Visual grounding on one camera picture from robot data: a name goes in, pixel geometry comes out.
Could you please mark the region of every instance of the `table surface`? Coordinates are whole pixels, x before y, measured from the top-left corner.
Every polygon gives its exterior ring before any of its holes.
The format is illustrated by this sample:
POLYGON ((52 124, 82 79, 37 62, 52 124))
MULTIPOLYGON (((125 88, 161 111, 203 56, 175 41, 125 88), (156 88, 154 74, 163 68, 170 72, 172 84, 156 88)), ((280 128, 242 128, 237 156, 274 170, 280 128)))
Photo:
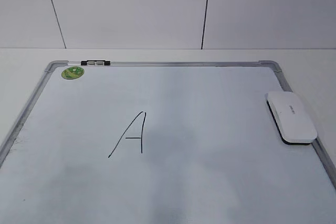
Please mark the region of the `table surface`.
POLYGON ((278 62, 312 117, 321 142, 336 163, 336 50, 122 50, 0 49, 0 142, 26 104, 49 62, 258 61, 278 62))

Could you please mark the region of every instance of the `white wall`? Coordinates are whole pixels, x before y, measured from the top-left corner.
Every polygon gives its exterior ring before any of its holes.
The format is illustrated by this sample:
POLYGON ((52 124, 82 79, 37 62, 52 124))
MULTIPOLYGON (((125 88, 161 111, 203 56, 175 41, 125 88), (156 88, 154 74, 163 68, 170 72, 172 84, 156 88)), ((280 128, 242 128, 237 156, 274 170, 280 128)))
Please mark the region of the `white wall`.
POLYGON ((208 0, 204 48, 336 48, 336 0, 208 0))
MULTIPOLYGON (((200 49, 206 0, 54 0, 67 48, 200 49)), ((336 0, 208 0, 205 49, 336 48, 336 0)), ((0 0, 0 47, 63 48, 51 0, 0 0)))
POLYGON ((50 0, 0 0, 0 47, 64 48, 50 0))
POLYGON ((206 0, 54 0, 67 48, 200 48, 206 0))

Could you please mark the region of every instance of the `round sticker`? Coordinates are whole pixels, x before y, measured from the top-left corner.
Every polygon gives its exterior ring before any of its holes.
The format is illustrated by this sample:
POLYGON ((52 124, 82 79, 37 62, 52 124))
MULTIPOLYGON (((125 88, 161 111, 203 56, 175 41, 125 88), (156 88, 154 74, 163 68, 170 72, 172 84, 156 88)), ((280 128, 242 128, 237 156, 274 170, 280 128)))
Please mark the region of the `round sticker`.
POLYGON ((71 67, 62 72, 62 77, 66 80, 74 80, 81 77, 83 74, 84 69, 81 67, 71 67))

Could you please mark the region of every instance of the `white eraser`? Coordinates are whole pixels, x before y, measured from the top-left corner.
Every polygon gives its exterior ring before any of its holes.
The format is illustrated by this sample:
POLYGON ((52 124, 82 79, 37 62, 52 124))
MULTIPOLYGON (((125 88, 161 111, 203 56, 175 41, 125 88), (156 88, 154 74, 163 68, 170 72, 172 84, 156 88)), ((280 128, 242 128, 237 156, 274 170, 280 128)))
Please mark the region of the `white eraser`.
POLYGON ((316 128, 296 94, 272 91, 266 97, 283 140, 309 144, 316 139, 316 128))

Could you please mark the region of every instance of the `plastic corner piece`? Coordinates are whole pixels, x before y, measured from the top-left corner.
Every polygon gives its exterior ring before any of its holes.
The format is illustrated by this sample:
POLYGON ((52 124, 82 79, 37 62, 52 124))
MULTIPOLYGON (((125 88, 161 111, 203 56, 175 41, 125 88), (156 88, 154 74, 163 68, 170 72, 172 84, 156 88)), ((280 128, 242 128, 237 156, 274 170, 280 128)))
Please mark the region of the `plastic corner piece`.
POLYGON ((45 69, 45 72, 54 72, 58 67, 64 67, 68 65, 68 60, 54 60, 50 62, 45 69))

